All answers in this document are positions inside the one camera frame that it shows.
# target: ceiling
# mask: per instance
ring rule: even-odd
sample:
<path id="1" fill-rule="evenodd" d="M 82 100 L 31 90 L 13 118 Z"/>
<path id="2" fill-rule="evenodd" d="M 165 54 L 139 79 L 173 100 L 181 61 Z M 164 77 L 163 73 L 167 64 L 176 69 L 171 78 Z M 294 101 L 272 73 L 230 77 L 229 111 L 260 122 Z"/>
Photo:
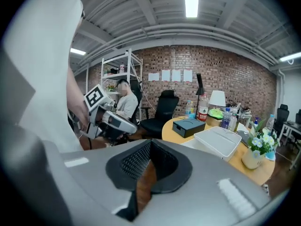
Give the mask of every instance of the ceiling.
<path id="1" fill-rule="evenodd" d="M 75 73 L 108 53 L 166 39 L 220 43 L 271 67 L 301 51 L 298 35 L 274 0 L 199 0 L 198 17 L 185 17 L 185 0 L 82 0 L 86 18 L 73 40 Z"/>

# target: black desk lamp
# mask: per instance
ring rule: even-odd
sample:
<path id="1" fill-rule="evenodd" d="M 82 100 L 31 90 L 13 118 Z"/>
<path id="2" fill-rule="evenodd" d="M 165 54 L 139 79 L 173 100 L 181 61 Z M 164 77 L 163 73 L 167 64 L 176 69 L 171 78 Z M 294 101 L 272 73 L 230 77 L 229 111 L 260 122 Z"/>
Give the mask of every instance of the black desk lamp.
<path id="1" fill-rule="evenodd" d="M 197 78 L 198 78 L 198 90 L 196 95 L 198 96 L 198 101 L 199 101 L 199 96 L 203 95 L 205 93 L 204 87 L 203 87 L 203 82 L 202 82 L 202 76 L 201 73 L 197 73 Z M 197 109 L 196 109 L 196 116 L 195 119 L 198 117 L 198 103 L 197 103 Z"/>

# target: seated man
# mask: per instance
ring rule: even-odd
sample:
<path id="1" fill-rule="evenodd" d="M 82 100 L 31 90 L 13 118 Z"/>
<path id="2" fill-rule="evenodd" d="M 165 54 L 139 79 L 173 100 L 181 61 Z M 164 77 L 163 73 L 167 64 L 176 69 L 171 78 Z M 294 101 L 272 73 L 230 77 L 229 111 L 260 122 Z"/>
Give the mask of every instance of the seated man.
<path id="1" fill-rule="evenodd" d="M 122 98 L 118 101 L 116 113 L 129 120 L 138 105 L 137 97 L 125 79 L 117 82 L 117 91 L 121 94 Z"/>

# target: flower pot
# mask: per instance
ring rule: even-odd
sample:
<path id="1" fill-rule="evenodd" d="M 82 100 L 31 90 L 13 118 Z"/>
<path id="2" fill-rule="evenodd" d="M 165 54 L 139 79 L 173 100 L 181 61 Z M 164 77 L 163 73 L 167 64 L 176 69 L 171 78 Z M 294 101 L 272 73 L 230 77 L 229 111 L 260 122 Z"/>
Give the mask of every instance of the flower pot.
<path id="1" fill-rule="evenodd" d="M 248 148 L 246 153 L 241 158 L 241 161 L 244 163 L 244 165 L 249 169 L 255 169 L 260 166 L 260 163 L 264 159 L 264 155 L 258 155 L 257 153 L 254 153 L 251 148 Z"/>

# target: white lampshade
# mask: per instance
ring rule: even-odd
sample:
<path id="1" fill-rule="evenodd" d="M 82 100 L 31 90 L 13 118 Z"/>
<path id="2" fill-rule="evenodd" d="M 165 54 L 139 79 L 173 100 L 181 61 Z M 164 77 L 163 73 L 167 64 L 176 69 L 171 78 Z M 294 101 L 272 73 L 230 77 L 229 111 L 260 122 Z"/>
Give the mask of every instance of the white lampshade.
<path id="1" fill-rule="evenodd" d="M 209 100 L 209 104 L 225 107 L 226 106 L 225 92 L 220 90 L 213 90 Z"/>

